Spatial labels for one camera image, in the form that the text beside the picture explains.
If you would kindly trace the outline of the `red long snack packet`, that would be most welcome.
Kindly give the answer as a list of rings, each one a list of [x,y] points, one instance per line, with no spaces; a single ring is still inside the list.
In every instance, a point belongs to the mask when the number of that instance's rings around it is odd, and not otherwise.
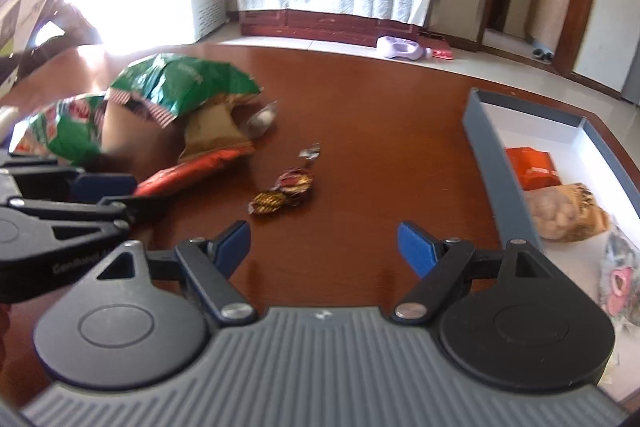
[[[235,159],[252,155],[251,146],[224,148],[190,159],[174,167],[166,168],[141,182],[134,190],[136,197],[174,195],[198,183],[214,172],[226,167]]]

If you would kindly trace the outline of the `orange peanut snack bag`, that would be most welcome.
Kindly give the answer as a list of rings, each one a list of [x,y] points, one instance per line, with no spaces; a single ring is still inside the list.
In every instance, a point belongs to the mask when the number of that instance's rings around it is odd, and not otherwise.
[[[585,241],[610,228],[610,216],[583,183],[527,191],[525,200],[538,235],[547,241]]]

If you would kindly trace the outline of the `red gold candies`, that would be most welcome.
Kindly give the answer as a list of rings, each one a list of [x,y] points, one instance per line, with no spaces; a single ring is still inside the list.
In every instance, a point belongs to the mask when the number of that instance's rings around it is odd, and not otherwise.
[[[314,174],[310,168],[292,168],[278,176],[273,187],[259,192],[249,203],[248,213],[268,216],[282,209],[298,206],[311,193]]]

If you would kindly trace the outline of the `tan brown snack packet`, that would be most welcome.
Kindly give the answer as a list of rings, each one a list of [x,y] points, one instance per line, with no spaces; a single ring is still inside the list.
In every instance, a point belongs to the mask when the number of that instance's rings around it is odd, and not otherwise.
[[[232,108],[233,105],[227,102],[210,101],[189,116],[184,128],[184,149],[179,156],[180,162],[217,150],[252,145],[235,124]]]

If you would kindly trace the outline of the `orange square snack packet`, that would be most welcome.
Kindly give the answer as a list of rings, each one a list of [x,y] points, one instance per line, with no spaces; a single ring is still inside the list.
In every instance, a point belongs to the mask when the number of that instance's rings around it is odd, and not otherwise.
[[[561,184],[551,156],[531,147],[509,147],[506,149],[515,176],[524,191]]]

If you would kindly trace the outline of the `green red snack bag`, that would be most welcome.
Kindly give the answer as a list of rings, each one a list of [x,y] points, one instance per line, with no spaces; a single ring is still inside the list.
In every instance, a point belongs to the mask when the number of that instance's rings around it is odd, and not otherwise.
[[[49,104],[14,127],[9,151],[55,156],[74,166],[89,165],[101,155],[106,108],[105,92]]]

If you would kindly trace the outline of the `pink white snack packet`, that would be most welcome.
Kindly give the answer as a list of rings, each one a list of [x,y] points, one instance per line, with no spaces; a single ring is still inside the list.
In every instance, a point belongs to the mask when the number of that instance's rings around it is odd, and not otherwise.
[[[639,329],[639,247],[613,225],[600,263],[600,306],[620,328]]]

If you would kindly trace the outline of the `grey shallow tray box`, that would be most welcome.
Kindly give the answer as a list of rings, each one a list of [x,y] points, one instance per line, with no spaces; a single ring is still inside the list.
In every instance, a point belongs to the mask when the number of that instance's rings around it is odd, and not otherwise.
[[[639,170],[586,116],[474,89],[463,127],[501,242],[526,239],[615,329],[601,388],[639,406]]]

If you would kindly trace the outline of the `green chip bag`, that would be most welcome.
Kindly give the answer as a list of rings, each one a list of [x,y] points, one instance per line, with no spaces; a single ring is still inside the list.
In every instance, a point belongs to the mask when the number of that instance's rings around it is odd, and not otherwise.
[[[108,88],[107,100],[139,109],[165,128],[208,102],[233,106],[261,93],[251,75],[228,62],[157,53],[125,67]]]

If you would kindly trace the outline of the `small silver candy wrapper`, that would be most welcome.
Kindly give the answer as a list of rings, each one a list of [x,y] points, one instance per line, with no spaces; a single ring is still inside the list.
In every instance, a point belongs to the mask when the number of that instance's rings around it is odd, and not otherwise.
[[[320,144],[314,143],[314,144],[311,144],[311,146],[308,146],[303,150],[301,150],[298,154],[298,157],[300,159],[303,159],[303,161],[305,161],[307,164],[312,164],[314,161],[316,161],[319,158],[320,153],[321,153]]]

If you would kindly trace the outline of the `red floor mat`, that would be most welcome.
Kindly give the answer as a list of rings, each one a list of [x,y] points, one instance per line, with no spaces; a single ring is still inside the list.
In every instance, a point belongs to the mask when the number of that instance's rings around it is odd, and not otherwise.
[[[437,60],[452,61],[454,59],[454,52],[452,52],[451,46],[441,35],[421,31],[418,35],[418,43],[422,48],[429,49],[431,57],[437,58]]]

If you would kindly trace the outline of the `purple white floor toy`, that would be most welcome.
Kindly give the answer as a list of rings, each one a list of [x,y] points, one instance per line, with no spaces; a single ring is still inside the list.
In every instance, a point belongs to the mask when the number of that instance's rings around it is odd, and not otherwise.
[[[391,60],[414,62],[422,60],[422,58],[433,57],[431,48],[424,48],[414,40],[392,36],[378,37],[375,49],[382,57],[390,58]]]

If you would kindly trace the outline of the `dark wood TV cabinet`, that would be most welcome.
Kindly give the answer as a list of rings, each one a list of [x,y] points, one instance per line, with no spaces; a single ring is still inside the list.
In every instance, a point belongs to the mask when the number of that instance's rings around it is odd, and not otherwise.
[[[241,34],[376,46],[378,37],[418,40],[423,28],[394,20],[289,9],[240,11]]]

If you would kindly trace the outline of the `kitchen counter cabinet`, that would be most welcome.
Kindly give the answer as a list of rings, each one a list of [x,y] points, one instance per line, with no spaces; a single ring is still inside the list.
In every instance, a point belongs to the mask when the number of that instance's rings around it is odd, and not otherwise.
[[[569,6],[570,0],[530,0],[524,26],[526,40],[554,53]]]

